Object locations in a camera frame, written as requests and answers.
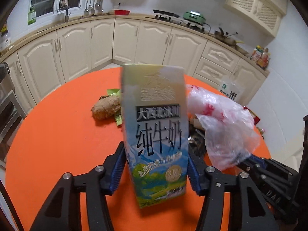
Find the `orange tabletop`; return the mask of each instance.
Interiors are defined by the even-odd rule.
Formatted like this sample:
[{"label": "orange tabletop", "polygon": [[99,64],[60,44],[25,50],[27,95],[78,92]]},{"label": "orange tabletop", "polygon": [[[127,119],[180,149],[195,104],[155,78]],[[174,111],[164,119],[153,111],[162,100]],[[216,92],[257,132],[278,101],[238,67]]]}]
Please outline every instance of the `orange tabletop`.
[{"label": "orange tabletop", "polygon": [[[97,122],[91,108],[110,88],[120,88],[121,69],[113,68],[83,75],[43,99],[18,130],[7,157],[6,188],[27,231],[44,200],[65,172],[89,172],[113,154],[123,140],[122,128],[113,117]],[[187,84],[219,93],[189,76]],[[264,143],[254,152],[269,158]],[[119,189],[107,196],[115,231],[195,230],[204,197],[198,197],[187,181],[185,195],[139,209],[128,168]],[[225,193],[221,230],[228,227],[229,193]],[[85,195],[81,194],[82,229],[89,230]]]}]

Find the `milk carton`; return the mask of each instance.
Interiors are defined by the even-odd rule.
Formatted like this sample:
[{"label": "milk carton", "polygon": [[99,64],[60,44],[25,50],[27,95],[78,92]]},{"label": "milk carton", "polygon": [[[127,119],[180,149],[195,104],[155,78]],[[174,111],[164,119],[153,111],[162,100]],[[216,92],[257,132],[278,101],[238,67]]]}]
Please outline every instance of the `milk carton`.
[{"label": "milk carton", "polygon": [[126,64],[122,93],[125,151],[139,206],[184,194],[188,160],[184,69]]}]

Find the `metal bolt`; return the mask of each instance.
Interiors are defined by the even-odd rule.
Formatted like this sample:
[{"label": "metal bolt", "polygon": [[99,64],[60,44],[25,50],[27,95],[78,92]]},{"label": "metal bolt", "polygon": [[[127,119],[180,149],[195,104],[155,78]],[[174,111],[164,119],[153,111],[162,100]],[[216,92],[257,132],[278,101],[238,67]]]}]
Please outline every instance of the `metal bolt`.
[{"label": "metal bolt", "polygon": [[104,167],[102,165],[99,165],[99,166],[95,167],[95,171],[97,171],[97,172],[101,172],[103,170],[104,170]]},{"label": "metal bolt", "polygon": [[212,167],[212,166],[208,166],[208,167],[206,167],[206,171],[210,172],[210,173],[213,173],[215,171],[215,168]]},{"label": "metal bolt", "polygon": [[69,179],[71,176],[71,173],[65,173],[62,177],[63,179]]},{"label": "metal bolt", "polygon": [[241,172],[241,173],[240,173],[240,176],[241,176],[242,178],[244,178],[244,179],[248,178],[248,174],[245,173],[245,172]]}]

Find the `clear plastic bag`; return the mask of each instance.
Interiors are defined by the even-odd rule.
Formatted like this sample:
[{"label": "clear plastic bag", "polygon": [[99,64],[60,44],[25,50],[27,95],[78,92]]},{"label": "clear plastic bag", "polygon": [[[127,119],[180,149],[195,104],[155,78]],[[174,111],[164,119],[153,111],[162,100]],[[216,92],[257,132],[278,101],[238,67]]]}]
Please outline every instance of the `clear plastic bag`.
[{"label": "clear plastic bag", "polygon": [[187,87],[187,108],[205,129],[206,150],[213,166],[224,170],[247,159],[261,138],[254,131],[249,111],[223,95],[194,85]]}]

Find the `green dish soap bottle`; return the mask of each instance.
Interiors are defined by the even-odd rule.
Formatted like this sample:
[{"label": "green dish soap bottle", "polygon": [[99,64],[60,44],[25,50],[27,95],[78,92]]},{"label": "green dish soap bottle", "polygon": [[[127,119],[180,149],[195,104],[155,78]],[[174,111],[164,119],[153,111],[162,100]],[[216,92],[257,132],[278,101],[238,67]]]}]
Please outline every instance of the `green dish soap bottle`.
[{"label": "green dish soap bottle", "polygon": [[35,23],[36,21],[36,12],[34,6],[32,5],[28,13],[28,25]]}]

